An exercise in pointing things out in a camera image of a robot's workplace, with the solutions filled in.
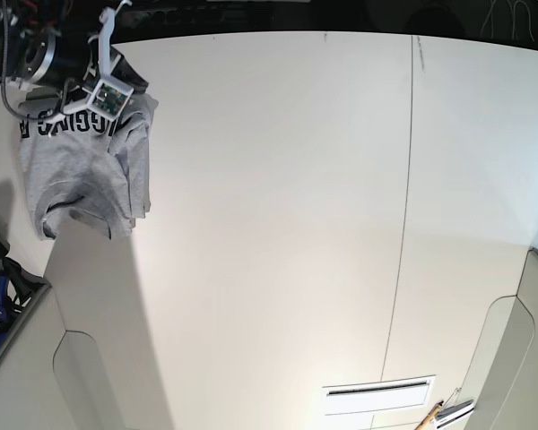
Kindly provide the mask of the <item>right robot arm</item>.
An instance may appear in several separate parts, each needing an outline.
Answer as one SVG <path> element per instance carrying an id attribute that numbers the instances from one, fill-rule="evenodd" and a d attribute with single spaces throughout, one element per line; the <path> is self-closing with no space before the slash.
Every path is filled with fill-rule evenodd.
<path id="1" fill-rule="evenodd" d="M 0 1 L 0 90 L 6 110 L 22 121 L 56 123 L 87 110 L 113 122 L 148 83 L 111 39 L 126 2 L 104 6 L 84 22 L 70 1 Z M 16 111 L 6 89 L 52 90 L 56 104 L 43 114 Z"/>

